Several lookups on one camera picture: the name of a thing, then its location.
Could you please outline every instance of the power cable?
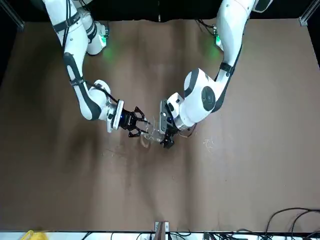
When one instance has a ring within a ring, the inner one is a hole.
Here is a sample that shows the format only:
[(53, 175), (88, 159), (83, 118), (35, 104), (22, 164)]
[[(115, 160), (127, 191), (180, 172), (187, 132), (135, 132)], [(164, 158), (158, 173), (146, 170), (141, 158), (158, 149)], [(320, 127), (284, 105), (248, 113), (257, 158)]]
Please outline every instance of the power cable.
[(85, 3), (84, 0), (79, 0), (79, 3), (81, 4), (82, 8), (88, 12), (90, 12), (90, 9), (88, 8), (88, 5)]
[[(69, 18), (71, 18), (71, 3), (70, 3), (70, 0), (65, 0), (65, 21), (68, 22)], [(63, 33), (63, 39), (62, 39), (63, 53), (65, 52), (68, 33), (69, 33), (69, 27), (67, 27)]]
[(181, 234), (181, 233), (179, 233), (179, 232), (176, 232), (176, 234), (177, 235), (179, 235), (180, 237), (189, 237), (190, 235), (191, 235), (191, 231), (190, 230), (188, 230), (189, 231), (189, 233), (187, 233), (186, 235), (184, 235), (184, 234)]
[(181, 235), (181, 234), (179, 234), (179, 233), (174, 233), (174, 232), (168, 232), (168, 240), (172, 239), (172, 238), (171, 238), (171, 235), (176, 236), (176, 237), (179, 237), (179, 238), (181, 238), (181, 239), (183, 239), (183, 240), (186, 240), (186, 239), (183, 237), (183, 235)]
[(272, 237), (273, 237), (273, 235), (272, 235), (272, 237), (270, 237), (270, 236), (264, 236), (263, 234), (260, 234), (260, 233), (254, 232), (254, 231), (250, 231), (250, 230), (248, 230), (248, 229), (246, 229), (246, 228), (241, 228), (241, 229), (237, 230), (237, 231), (235, 232), (235, 234), (243, 234), (242, 232), (243, 232), (243, 233), (250, 233), (250, 234), (252, 234), (252, 235), (257, 236), (258, 239), (261, 238), (262, 240), (272, 240)]
[(149, 234), (149, 233), (150, 233), (149, 231), (140, 232), (139, 235), (136, 237), (135, 240), (138, 240), (138, 238), (139, 238), (142, 234)]
[(320, 210), (318, 210), (318, 209), (310, 209), (310, 210), (307, 210), (307, 211), (304, 211), (304, 212), (300, 213), (300, 214), (294, 219), (294, 221), (293, 221), (293, 223), (292, 223), (292, 225), (291, 225), (291, 230), (290, 230), (290, 231), (291, 231), (291, 239), (294, 240), (294, 228), (295, 228), (295, 224), (296, 224), (297, 220), (298, 220), (299, 218), (301, 218), (303, 215), (308, 214), (308, 213), (318, 213), (318, 214), (320, 214)]
[(305, 239), (309, 239), (311, 236), (320, 233), (320, 230), (314, 231), (313, 233), (309, 234), (308, 236), (305, 237)]
[(88, 231), (87, 233), (86, 233), (86, 235), (81, 239), (81, 240), (85, 240), (89, 235), (91, 235), (92, 234), (92, 231)]
[(107, 97), (109, 97), (110, 99), (112, 99), (115, 103), (118, 103), (118, 101), (110, 94), (108, 93), (106, 90), (104, 90), (103, 88), (99, 87), (99, 86), (96, 86), (94, 84), (92, 84), (91, 82), (88, 82), (88, 81), (85, 81), (85, 83), (87, 85), (89, 85), (90, 87), (93, 87), (101, 92), (103, 92)]
[(273, 213), (273, 214), (270, 216), (270, 218), (269, 218), (269, 221), (268, 221), (268, 223), (267, 223), (267, 225), (266, 225), (266, 228), (265, 228), (265, 231), (264, 231), (264, 236), (265, 236), (265, 237), (267, 236), (270, 223), (271, 223), (272, 219), (273, 219), (277, 214), (280, 214), (280, 213), (283, 213), (283, 212), (287, 212), (287, 211), (291, 211), (291, 210), (319, 211), (319, 212), (320, 212), (320, 209), (309, 209), (309, 208), (305, 208), (305, 207), (290, 207), (290, 208), (285, 208), (285, 209), (276, 211), (276, 212)]
[(203, 20), (201, 19), (196, 19), (195, 22), (197, 23), (198, 27), (200, 28), (201, 32), (203, 32), (201, 25), (205, 28), (205, 30), (211, 35), (212, 37), (215, 37), (213, 31), (210, 31), (210, 29), (213, 30), (213, 26), (206, 24)]

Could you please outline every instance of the black cable bundle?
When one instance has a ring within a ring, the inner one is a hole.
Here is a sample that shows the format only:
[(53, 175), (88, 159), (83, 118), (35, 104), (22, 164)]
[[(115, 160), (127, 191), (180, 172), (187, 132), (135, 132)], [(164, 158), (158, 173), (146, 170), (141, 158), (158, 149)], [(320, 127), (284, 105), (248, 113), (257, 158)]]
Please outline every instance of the black cable bundle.
[[(69, 18), (71, 18), (71, 4), (70, 0), (65, 0), (65, 20), (68, 22)], [(67, 37), (69, 33), (69, 27), (64, 30), (63, 40), (62, 40), (62, 50), (65, 52)]]
[(86, 233), (86, 235), (81, 239), (81, 240), (85, 240), (89, 235), (91, 235), (92, 234), (92, 231), (88, 231), (87, 233)]
[(84, 0), (79, 0), (79, 3), (81, 4), (82, 8), (88, 12), (90, 12), (87, 4), (84, 2)]
[[(273, 236), (276, 236), (276, 235), (279, 235), (279, 234), (268, 234), (268, 230), (269, 230), (269, 227), (270, 227), (270, 223), (272, 221), (272, 219), (277, 215), (277, 214), (280, 214), (280, 213), (283, 213), (283, 212), (287, 212), (287, 211), (291, 211), (291, 210), (302, 210), (304, 212), (300, 213), (295, 219), (294, 221), (292, 222), (292, 225), (291, 225), (291, 229), (290, 229), (290, 232), (291, 232), (291, 240), (295, 240), (294, 239), (294, 228), (295, 228), (295, 224), (297, 222), (297, 220), (299, 218), (301, 218), (303, 215), (305, 214), (308, 214), (308, 213), (318, 213), (320, 214), (320, 209), (316, 209), (316, 208), (304, 208), (304, 207), (290, 207), (290, 208), (286, 208), (286, 209), (283, 209), (283, 210), (280, 210), (280, 211), (277, 211), (275, 212), (274, 214), (271, 215), (271, 217), (269, 218), (269, 221), (266, 225), (266, 228), (265, 228), (265, 231), (264, 233), (257, 233), (257, 232), (253, 232), (253, 231), (250, 231), (248, 229), (245, 229), (245, 228), (241, 228), (235, 232), (231, 232), (231, 233), (215, 233), (215, 232), (209, 232), (208, 234), (210, 235), (211, 239), (212, 240), (239, 240), (239, 238), (236, 238), (234, 237), (234, 235), (244, 235), (244, 234), (250, 234), (250, 235), (255, 235), (257, 236), (257, 240), (272, 240), (272, 237)], [(85, 238), (87, 238), (90, 234), (92, 234), (93, 232), (88, 232), (84, 238), (82, 238), (82, 240), (84, 240)], [(142, 234), (146, 234), (146, 233), (149, 233), (149, 232), (141, 232), (138, 237), (136, 238), (138, 240), (138, 238), (142, 235)], [(303, 239), (304, 240), (308, 240), (310, 239), (312, 236), (316, 236), (316, 237), (319, 237), (317, 236), (318, 234), (320, 233), (320, 230), (317, 230), (317, 231), (314, 231), (312, 233), (310, 233), (309, 235), (307, 235), (306, 237), (304, 237)], [(179, 237), (181, 238), (182, 240), (186, 240), (185, 237), (188, 237), (191, 235), (191, 232), (189, 232), (188, 234), (184, 235), (184, 234), (181, 234), (181, 233), (178, 233), (178, 232), (169, 232), (168, 233), (168, 239), (169, 240), (172, 240), (172, 236), (176, 236), (176, 237)]]
[(98, 87), (98, 86), (96, 86), (96, 85), (94, 85), (94, 84), (92, 84), (92, 83), (90, 83), (90, 82), (88, 82), (88, 81), (85, 81), (85, 83), (86, 83), (87, 85), (89, 85), (90, 87), (93, 87), (93, 88), (95, 88), (95, 89), (103, 92), (107, 97), (109, 97), (110, 99), (112, 99), (115, 103), (118, 102), (110, 93), (108, 93), (108, 92), (107, 92), (106, 90), (104, 90), (103, 88)]
[(202, 19), (196, 19), (195, 22), (198, 24), (198, 27), (200, 28), (201, 32), (203, 32), (201, 28), (202, 25), (211, 36), (215, 36), (213, 32), (214, 26), (206, 24)]

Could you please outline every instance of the clear cup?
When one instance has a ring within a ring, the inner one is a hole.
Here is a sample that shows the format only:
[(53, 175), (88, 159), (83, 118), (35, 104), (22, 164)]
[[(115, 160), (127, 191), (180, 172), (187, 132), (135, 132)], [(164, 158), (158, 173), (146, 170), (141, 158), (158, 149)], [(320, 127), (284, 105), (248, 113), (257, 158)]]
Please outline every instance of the clear cup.
[(159, 131), (159, 123), (155, 117), (152, 117), (150, 123), (145, 124), (145, 130), (147, 133), (141, 135), (141, 144), (147, 148), (151, 142), (161, 143), (165, 138), (165, 135)]

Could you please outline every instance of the black cable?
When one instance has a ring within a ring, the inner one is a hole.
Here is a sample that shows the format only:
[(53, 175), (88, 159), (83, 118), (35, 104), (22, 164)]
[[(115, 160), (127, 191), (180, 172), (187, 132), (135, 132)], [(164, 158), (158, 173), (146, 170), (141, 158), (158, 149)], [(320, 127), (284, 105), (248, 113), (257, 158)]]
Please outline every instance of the black cable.
[(186, 235), (181, 234), (181, 233), (178, 233), (178, 232), (176, 232), (176, 234), (179, 235), (180, 237), (189, 237), (189, 236), (191, 235), (191, 232), (190, 232), (190, 230), (189, 230), (189, 233), (186, 234)]
[(213, 240), (217, 240), (217, 239), (216, 239), (216, 236), (215, 236), (215, 234), (214, 234), (213, 232), (209, 232), (209, 235), (210, 235), (210, 237), (211, 237)]
[(205, 24), (204, 21), (202, 21), (201, 19), (196, 19), (195, 22), (198, 24), (198, 27), (200, 28), (201, 32), (203, 31), (200, 25), (202, 25), (205, 28), (205, 30), (209, 33), (209, 35), (213, 37), (215, 36), (214, 33), (210, 31), (210, 29), (214, 28), (213, 26)]
[(290, 211), (290, 210), (304, 210), (304, 211), (317, 211), (318, 209), (309, 209), (309, 208), (305, 208), (305, 207), (290, 207), (290, 208), (285, 208), (285, 209), (282, 209), (280, 211), (276, 211), (274, 214), (271, 215), (271, 217), (269, 218), (269, 221), (266, 225), (266, 228), (265, 228), (265, 231), (264, 231), (264, 237), (267, 237), (267, 233), (268, 233), (268, 230), (269, 230), (269, 226), (270, 226), (270, 223), (271, 223), (271, 220), (274, 218), (275, 215), (277, 214), (280, 214), (280, 213), (283, 213), (283, 212), (286, 212), (286, 211)]
[(106, 96), (108, 96), (110, 99), (112, 99), (115, 103), (118, 103), (118, 101), (110, 93), (108, 93), (106, 90), (104, 90), (103, 88), (98, 87), (98, 86), (96, 86), (96, 85), (94, 85), (94, 84), (92, 84), (92, 83), (90, 83), (88, 81), (85, 81), (85, 83), (87, 85), (89, 85), (90, 87), (94, 87), (95, 89), (103, 92)]
[(294, 239), (294, 228), (295, 228), (295, 225), (296, 225), (296, 222), (299, 218), (301, 218), (303, 215), (305, 214), (308, 214), (308, 213), (318, 213), (320, 214), (320, 210), (318, 209), (310, 209), (310, 210), (307, 210), (307, 211), (304, 211), (302, 213), (300, 213), (293, 221), (292, 225), (291, 225), (291, 239)]
[(84, 2), (84, 0), (79, 0), (79, 3), (81, 4), (82, 8), (89, 11), (88, 5)]
[(219, 234), (213, 233), (213, 235), (215, 235), (216, 237), (218, 237), (218, 238), (219, 238), (219, 240), (221, 240), (221, 239), (222, 239), (221, 235), (219, 235)]
[(238, 240), (238, 238), (234, 237), (234, 234), (220, 233), (222, 240)]
[(197, 20), (199, 21), (200, 24), (202, 24), (206, 28), (210, 28), (210, 29), (214, 28), (214, 26), (206, 24), (202, 19), (197, 19)]
[[(68, 21), (69, 18), (71, 18), (71, 3), (70, 3), (70, 0), (65, 0), (65, 20)], [(63, 33), (63, 40), (62, 40), (63, 52), (65, 52), (68, 33), (69, 33), (69, 27), (67, 27)]]
[(309, 234), (308, 236), (306, 236), (306, 237), (304, 237), (304, 238), (305, 238), (305, 239), (308, 239), (308, 238), (310, 238), (311, 236), (313, 236), (313, 235), (315, 235), (315, 234), (318, 234), (318, 233), (320, 233), (320, 230), (314, 231), (313, 233)]
[(178, 233), (168, 232), (168, 236), (171, 236), (171, 235), (176, 236), (176, 237), (179, 237), (179, 238), (181, 238), (181, 239), (183, 239), (183, 240), (186, 240), (182, 235), (180, 235), (180, 234), (178, 234)]
[(250, 234), (252, 234), (252, 235), (257, 236), (258, 239), (259, 239), (259, 237), (260, 237), (262, 240), (272, 240), (272, 237), (273, 237), (273, 235), (272, 235), (272, 237), (270, 237), (270, 236), (264, 236), (263, 234), (259, 234), (259, 233), (254, 232), (254, 231), (250, 231), (250, 230), (248, 230), (248, 229), (246, 229), (246, 228), (241, 228), (241, 229), (237, 230), (237, 231), (235, 232), (235, 234), (242, 234), (242, 232), (250, 233)]
[(90, 234), (92, 234), (92, 231), (88, 231), (81, 240), (85, 240)]
[(139, 235), (136, 237), (135, 240), (138, 240), (138, 238), (139, 238), (142, 234), (149, 234), (149, 233), (150, 233), (149, 231), (140, 232)]

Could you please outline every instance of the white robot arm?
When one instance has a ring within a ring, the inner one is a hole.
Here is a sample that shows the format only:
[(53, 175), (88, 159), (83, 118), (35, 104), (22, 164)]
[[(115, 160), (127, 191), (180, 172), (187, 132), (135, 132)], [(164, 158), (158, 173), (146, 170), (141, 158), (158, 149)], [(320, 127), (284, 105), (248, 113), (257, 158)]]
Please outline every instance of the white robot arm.
[(218, 111), (235, 71), (242, 48), (242, 36), (252, 10), (263, 12), (273, 0), (223, 0), (217, 13), (217, 32), (224, 57), (215, 79), (201, 69), (191, 71), (184, 81), (184, 99), (176, 92), (160, 104), (159, 131), (161, 142), (170, 148), (172, 139), (183, 131)]
[[(184, 81), (184, 99), (176, 92), (160, 102), (159, 129), (156, 132), (161, 136), (157, 137), (157, 141), (163, 147), (170, 148), (175, 134), (221, 108), (241, 52), (242, 35), (250, 13), (252, 10), (263, 12), (272, 1), (222, 0), (216, 23), (224, 51), (219, 72), (213, 80), (199, 68), (191, 71)], [(137, 127), (138, 122), (150, 124), (138, 107), (127, 111), (124, 101), (111, 96), (107, 83), (97, 80), (91, 84), (84, 80), (82, 65), (85, 54), (96, 55), (106, 46), (109, 29), (93, 21), (89, 12), (82, 8), (77, 10), (71, 0), (43, 2), (62, 45), (63, 60), (82, 115), (87, 120), (106, 121), (109, 133), (121, 127), (129, 130), (129, 137), (150, 135), (150, 132)]]
[(62, 45), (63, 60), (83, 117), (91, 121), (106, 121), (109, 133), (122, 127), (129, 130), (129, 137), (140, 136), (145, 131), (137, 127), (137, 122), (147, 123), (140, 109), (136, 107), (131, 112), (125, 110), (124, 101), (111, 96), (106, 82), (96, 80), (91, 84), (85, 81), (83, 76), (82, 66), (86, 52), (89, 55), (98, 54), (106, 46), (109, 29), (93, 21), (88, 11), (82, 8), (77, 10), (71, 0), (43, 2)]

